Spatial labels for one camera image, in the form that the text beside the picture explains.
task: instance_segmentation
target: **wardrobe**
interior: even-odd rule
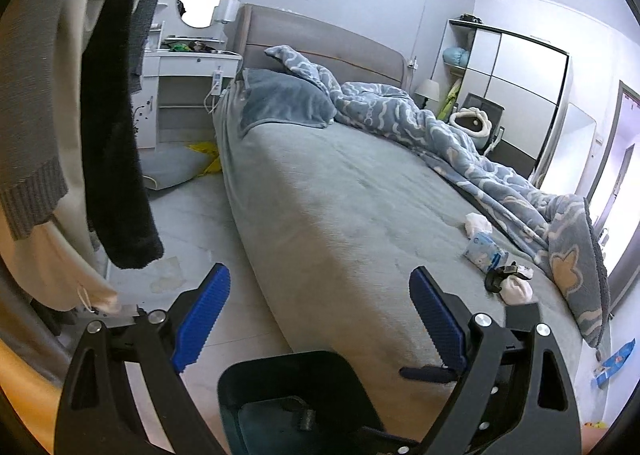
[[[468,50],[468,63],[452,66],[440,58],[433,79],[451,87],[462,78],[459,108],[468,94],[504,107],[504,134],[489,158],[535,182],[548,166],[562,127],[570,89],[569,54],[530,36],[461,20],[448,21],[440,56],[449,47]]]

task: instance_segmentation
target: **gray fitted sheet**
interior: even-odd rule
[[[441,363],[409,299],[411,271],[426,266],[471,312],[504,320],[500,299],[462,257],[474,208],[407,149],[354,128],[263,124],[241,140],[238,86],[214,124],[236,225],[278,325],[294,351],[344,356],[388,431],[422,438],[452,386],[398,375]],[[494,240],[533,267],[573,378],[582,339],[564,299],[497,230]]]

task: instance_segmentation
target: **doorway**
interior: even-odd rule
[[[638,255],[628,251],[640,240],[640,146],[636,146],[640,143],[640,96],[620,85],[606,156],[590,193],[594,231],[609,273],[612,308],[633,285],[629,276],[636,278],[640,265]]]

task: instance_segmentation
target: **bed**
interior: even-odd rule
[[[405,60],[367,38],[304,16],[245,5],[234,48],[244,67],[282,70],[264,49],[287,44],[339,82],[406,88]],[[331,349],[354,367],[387,430],[422,438],[450,385],[405,381],[402,366],[440,364],[409,299],[408,277],[428,268],[472,312],[497,321],[504,304],[484,290],[463,251],[477,210],[408,149],[339,124],[262,124],[239,137],[232,89],[214,112],[225,186],[258,284],[294,351]],[[565,300],[497,229],[494,240],[534,269],[531,282],[572,377],[582,338]]]

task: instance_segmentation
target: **blue packet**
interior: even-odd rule
[[[476,231],[465,250],[465,257],[483,273],[488,273],[490,269],[503,265],[507,261],[508,255],[484,231]]]
[[[629,355],[633,351],[636,346],[636,340],[632,340],[625,345],[622,345],[622,348],[613,354],[609,359],[603,361],[600,366],[595,370],[594,375],[596,376],[596,383],[600,388],[604,386],[604,383],[616,372],[618,372],[622,365],[625,364],[625,361],[628,359]]]

